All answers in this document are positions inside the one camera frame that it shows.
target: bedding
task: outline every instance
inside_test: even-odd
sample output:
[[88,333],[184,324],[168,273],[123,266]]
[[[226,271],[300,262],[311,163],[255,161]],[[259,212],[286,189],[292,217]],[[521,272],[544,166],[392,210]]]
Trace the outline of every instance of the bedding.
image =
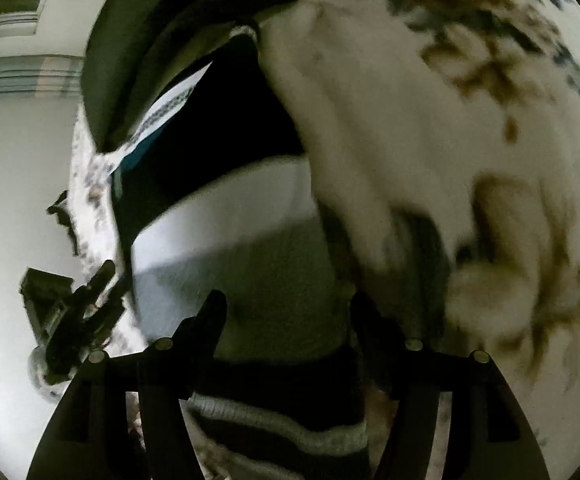
[[[132,285],[115,351],[169,335],[217,287],[231,301],[217,366],[320,362],[345,348],[362,288],[407,336],[490,352],[551,477],[568,478],[580,463],[578,4],[297,0],[232,30],[163,70],[176,76],[116,151],[96,151],[80,107],[68,205],[84,271],[112,258]],[[199,396],[186,415],[199,449],[243,466],[251,452],[221,447],[203,415],[229,394]],[[262,478],[315,475],[281,468]]]

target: black object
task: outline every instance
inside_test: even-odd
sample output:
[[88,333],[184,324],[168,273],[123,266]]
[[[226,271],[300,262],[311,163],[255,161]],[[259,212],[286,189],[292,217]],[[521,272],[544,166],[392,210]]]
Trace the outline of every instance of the black object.
[[172,338],[144,352],[110,359],[92,352],[55,410],[28,471],[28,480],[142,480],[126,422],[125,392],[139,392],[153,480],[203,480],[183,422],[187,399],[209,365],[227,315],[213,291]]
[[469,358],[406,349],[403,333],[370,298],[353,297],[351,318],[375,381],[399,410],[375,480],[423,480],[440,392],[452,392],[443,480],[549,480],[540,447],[514,394],[486,352]]
[[[208,370],[226,315],[225,296],[213,291],[172,338],[140,354],[90,354],[46,428],[28,480],[143,480],[147,472],[130,450],[126,391],[139,392],[151,478],[201,480],[179,399]],[[400,400],[376,480],[425,478],[442,391],[453,392],[443,480],[549,480],[529,423],[488,354],[408,350],[399,327],[364,294],[353,298],[351,315],[371,373]]]
[[67,381],[82,355],[110,337],[124,312],[121,281],[100,308],[94,303],[114,275],[115,264],[108,260],[87,285],[72,292],[71,278],[36,269],[26,272],[20,293],[38,344],[33,355],[46,365],[47,384]]
[[202,28],[243,22],[294,0],[106,0],[90,34],[81,76],[97,151],[126,140],[163,70]]
[[66,228],[68,232],[68,238],[70,238],[70,243],[72,244],[72,256],[79,256],[79,248],[77,243],[77,235],[74,232],[74,227],[72,225],[72,220],[70,219],[70,213],[68,212],[68,190],[59,195],[59,198],[46,209],[49,215],[56,215],[56,222]]

